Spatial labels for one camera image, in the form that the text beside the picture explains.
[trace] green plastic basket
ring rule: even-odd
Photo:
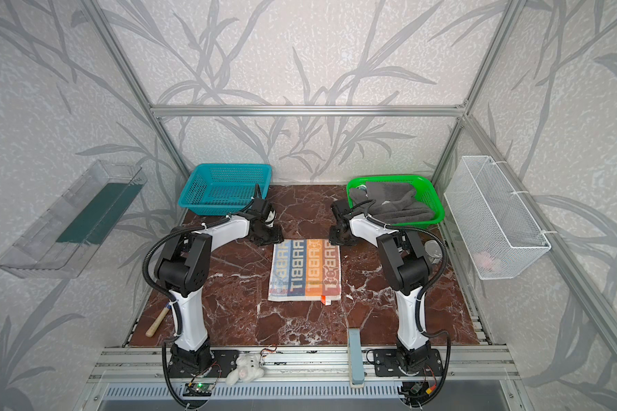
[[[428,179],[421,176],[371,176],[354,178],[347,183],[347,201],[349,201],[350,207],[354,205],[349,196],[350,188],[358,187],[359,185],[367,182],[409,183],[416,189],[416,200],[424,202],[432,211],[434,211],[434,218],[432,220],[413,223],[400,223],[395,224],[395,226],[427,228],[432,224],[439,224],[444,219],[444,206],[439,201],[439,196],[436,194],[436,191],[434,191],[434,186],[432,186],[432,183],[430,183]]]

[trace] gray cloth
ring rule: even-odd
[[[434,218],[434,211],[416,200],[416,189],[408,183],[367,182],[366,191],[354,187],[350,188],[349,194],[354,204],[375,200],[368,212],[386,223],[410,223]]]

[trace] teal basket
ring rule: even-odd
[[[249,203],[256,184],[265,198],[270,180],[269,164],[199,164],[178,205],[199,216],[225,216]]]
[[[395,226],[410,226],[418,228],[427,228],[432,224],[439,224],[445,216],[444,206],[439,201],[439,196],[434,191],[434,186],[428,179],[421,176],[372,176],[372,177],[359,177],[352,179],[347,183],[347,200],[350,207],[354,204],[349,196],[349,190],[353,187],[365,184],[367,182],[386,182],[386,183],[409,183],[416,189],[416,200],[424,202],[432,211],[434,211],[434,218],[430,221],[420,221],[412,223],[398,223]]]

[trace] colorful towel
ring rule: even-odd
[[[325,239],[285,240],[274,245],[270,301],[340,300],[341,251]]]

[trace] white plush toy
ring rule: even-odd
[[[231,371],[226,377],[226,385],[234,385],[239,379],[248,383],[265,374],[261,368],[260,354],[245,354],[235,360],[238,368]]]

